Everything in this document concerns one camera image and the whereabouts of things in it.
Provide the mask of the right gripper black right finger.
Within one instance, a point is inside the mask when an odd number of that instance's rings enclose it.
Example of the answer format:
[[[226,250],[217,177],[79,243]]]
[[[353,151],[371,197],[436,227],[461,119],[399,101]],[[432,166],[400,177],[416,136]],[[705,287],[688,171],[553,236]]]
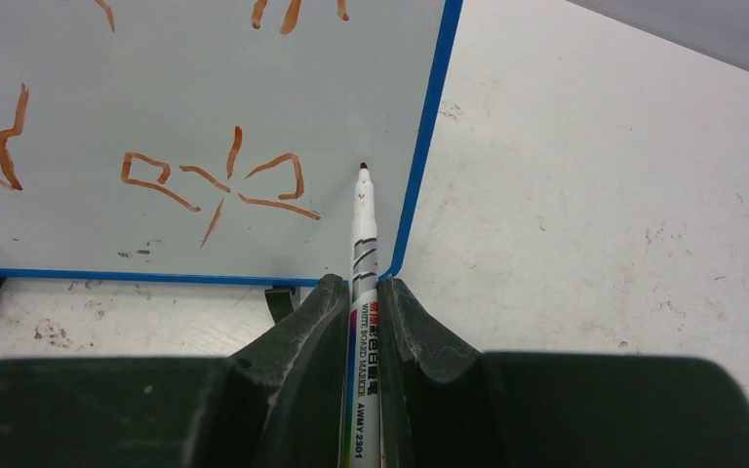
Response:
[[[388,467],[749,467],[749,401],[696,358],[480,352],[378,286]]]

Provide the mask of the red capped whiteboard marker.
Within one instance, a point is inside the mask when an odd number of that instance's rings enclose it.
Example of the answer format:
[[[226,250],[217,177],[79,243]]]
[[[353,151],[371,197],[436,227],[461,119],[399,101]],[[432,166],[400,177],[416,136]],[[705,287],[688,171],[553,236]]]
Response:
[[[362,164],[353,199],[341,467],[381,465],[378,278],[374,184]]]

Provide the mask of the blue framed whiteboard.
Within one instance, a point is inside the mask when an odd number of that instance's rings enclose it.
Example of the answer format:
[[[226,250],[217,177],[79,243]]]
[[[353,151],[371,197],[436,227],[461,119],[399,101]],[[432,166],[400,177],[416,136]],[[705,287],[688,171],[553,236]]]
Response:
[[[0,1],[7,278],[312,286],[404,262],[458,1]]]

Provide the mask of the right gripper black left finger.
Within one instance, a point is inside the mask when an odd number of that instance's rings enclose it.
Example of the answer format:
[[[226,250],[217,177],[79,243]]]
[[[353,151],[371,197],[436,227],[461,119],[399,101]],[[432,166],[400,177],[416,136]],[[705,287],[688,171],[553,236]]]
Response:
[[[334,467],[348,289],[228,357],[0,360],[0,467]]]

